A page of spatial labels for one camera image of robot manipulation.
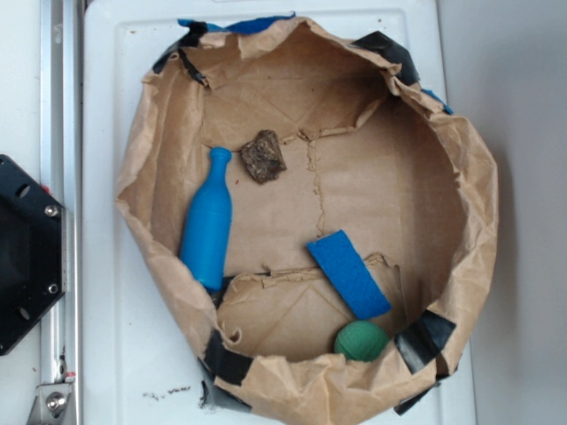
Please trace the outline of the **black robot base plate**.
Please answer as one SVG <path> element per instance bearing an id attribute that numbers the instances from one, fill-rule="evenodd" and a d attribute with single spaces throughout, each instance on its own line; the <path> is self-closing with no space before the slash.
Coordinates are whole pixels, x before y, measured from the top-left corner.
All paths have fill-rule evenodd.
<path id="1" fill-rule="evenodd" d="M 1 156 L 1 354 L 9 354 L 63 295 L 65 208 Z"/>

